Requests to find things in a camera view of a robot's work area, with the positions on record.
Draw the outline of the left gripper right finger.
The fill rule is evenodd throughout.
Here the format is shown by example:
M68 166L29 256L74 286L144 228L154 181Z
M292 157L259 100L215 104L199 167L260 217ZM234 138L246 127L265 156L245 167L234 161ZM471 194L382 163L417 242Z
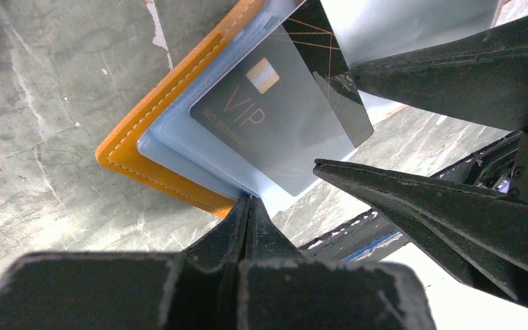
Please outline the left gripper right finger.
M306 258L250 198L239 265L238 329L434 329L408 266Z

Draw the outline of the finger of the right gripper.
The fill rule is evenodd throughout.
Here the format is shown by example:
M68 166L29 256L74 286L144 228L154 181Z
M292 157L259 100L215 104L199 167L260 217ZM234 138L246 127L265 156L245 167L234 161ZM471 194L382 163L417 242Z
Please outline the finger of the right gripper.
M528 16L356 65L359 90L497 129L528 131Z
M313 171L376 209L460 283L528 308L528 204L350 162L318 159Z

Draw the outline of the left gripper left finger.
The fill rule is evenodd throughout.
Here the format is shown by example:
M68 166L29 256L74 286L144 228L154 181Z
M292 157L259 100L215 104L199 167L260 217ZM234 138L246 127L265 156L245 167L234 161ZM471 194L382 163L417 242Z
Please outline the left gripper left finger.
M241 197L181 252L35 252L0 279L0 329L209 328L237 263Z

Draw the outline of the black VIP credit card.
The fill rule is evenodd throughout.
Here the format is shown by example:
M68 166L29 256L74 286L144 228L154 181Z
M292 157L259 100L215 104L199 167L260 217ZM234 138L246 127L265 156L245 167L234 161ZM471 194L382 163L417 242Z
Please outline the black VIP credit card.
M298 196L318 158L343 160L373 134L319 1L269 32L190 116L222 143L214 166L260 196Z

